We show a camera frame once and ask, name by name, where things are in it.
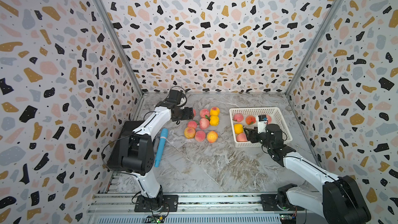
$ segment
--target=blue marker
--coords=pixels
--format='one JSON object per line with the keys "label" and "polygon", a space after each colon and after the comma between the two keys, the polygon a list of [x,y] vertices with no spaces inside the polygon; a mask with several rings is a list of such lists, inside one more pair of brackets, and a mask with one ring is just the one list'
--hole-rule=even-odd
{"label": "blue marker", "polygon": [[155,167],[159,167],[160,160],[162,159],[164,143],[166,143],[168,134],[169,134],[169,130],[167,130],[166,128],[163,128],[162,132],[160,133],[160,142],[159,142],[159,146],[158,146],[158,151],[156,153]]}

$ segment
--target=patterned wall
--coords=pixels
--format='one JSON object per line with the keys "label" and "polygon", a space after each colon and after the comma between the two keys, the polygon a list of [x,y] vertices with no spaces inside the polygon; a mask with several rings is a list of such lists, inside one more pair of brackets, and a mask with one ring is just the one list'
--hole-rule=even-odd
{"label": "patterned wall", "polygon": [[284,92],[333,0],[103,0],[143,91]]}
{"label": "patterned wall", "polygon": [[345,0],[290,95],[318,160],[356,179],[379,224],[398,214],[397,25],[396,0]]}
{"label": "patterned wall", "polygon": [[92,0],[0,6],[0,222],[82,223],[137,94]]}

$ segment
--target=metal bracket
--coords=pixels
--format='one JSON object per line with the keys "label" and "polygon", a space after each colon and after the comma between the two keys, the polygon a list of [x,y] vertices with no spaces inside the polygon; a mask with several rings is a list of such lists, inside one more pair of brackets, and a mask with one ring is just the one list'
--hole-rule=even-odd
{"label": "metal bracket", "polygon": [[[165,213],[167,213],[167,211],[177,212],[178,195],[164,195],[163,202],[166,204],[164,204],[163,208],[159,210]],[[150,211],[151,211],[150,205],[146,201],[144,201],[144,197],[142,195],[138,196],[134,212],[150,212]]]}
{"label": "metal bracket", "polygon": [[[282,208],[278,207],[277,203],[277,195],[276,194],[264,194],[260,195],[261,198],[261,205],[263,206],[263,211],[283,211]],[[303,211],[304,208],[299,206],[285,206],[286,211],[295,211],[297,207],[297,211]]]}

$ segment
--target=metal corner post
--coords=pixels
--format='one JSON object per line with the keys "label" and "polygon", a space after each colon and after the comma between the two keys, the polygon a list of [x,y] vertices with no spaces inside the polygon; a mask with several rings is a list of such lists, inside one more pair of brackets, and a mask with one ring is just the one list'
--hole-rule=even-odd
{"label": "metal corner post", "polygon": [[141,99],[143,96],[142,90],[141,90],[140,85],[137,81],[137,78],[135,77],[135,74],[131,68],[129,60],[127,59],[127,56],[123,50],[123,47],[119,42],[119,39],[115,32],[115,29],[113,28],[112,22],[110,21],[110,19],[107,16],[107,10],[106,10],[102,0],[93,0],[93,4],[97,8],[99,17],[102,19],[102,22],[103,22],[106,30],[108,31],[111,41],[115,45],[117,53],[119,53],[119,55],[121,57],[122,63],[124,65],[124,67],[126,68],[127,74],[129,75],[129,77],[131,79],[133,87]]}
{"label": "metal corner post", "polygon": [[293,79],[291,80],[289,86],[287,87],[287,90],[285,93],[286,95],[291,94],[298,79],[300,78],[302,71],[304,70],[304,68],[308,64],[308,62],[310,61],[311,56],[314,54],[316,48],[318,47],[319,43],[321,42],[323,36],[325,35],[334,16],[336,15],[337,11],[340,9],[340,6],[343,2],[344,2],[344,0],[334,0],[334,3],[331,5],[329,12],[327,13],[325,19],[321,23],[321,26],[319,27],[318,32],[315,34],[313,42],[311,43],[310,47],[308,48],[306,54],[304,55],[303,60],[301,61],[300,65],[298,66],[298,68],[296,70],[295,75],[293,76]]}

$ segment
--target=marble surface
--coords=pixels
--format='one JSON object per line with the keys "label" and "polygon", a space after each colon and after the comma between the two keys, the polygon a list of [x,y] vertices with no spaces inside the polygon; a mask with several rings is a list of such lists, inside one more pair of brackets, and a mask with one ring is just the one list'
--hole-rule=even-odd
{"label": "marble surface", "polygon": [[[152,111],[165,97],[166,94],[147,94],[138,119]],[[169,121],[164,126],[169,135],[162,161],[158,168],[153,167],[164,192],[272,192],[289,183],[302,185],[305,182],[295,172],[273,161],[261,147],[234,146],[230,108],[279,107],[293,136],[289,146],[315,162],[285,95],[188,93],[187,99],[186,106],[197,112],[195,120],[200,119],[198,115],[202,108],[220,108],[220,124],[205,130],[206,133],[215,130],[218,140],[213,144],[207,140],[189,140],[184,136],[188,121],[179,125]],[[139,191],[136,182],[128,175],[121,175],[116,186],[116,193]]]}

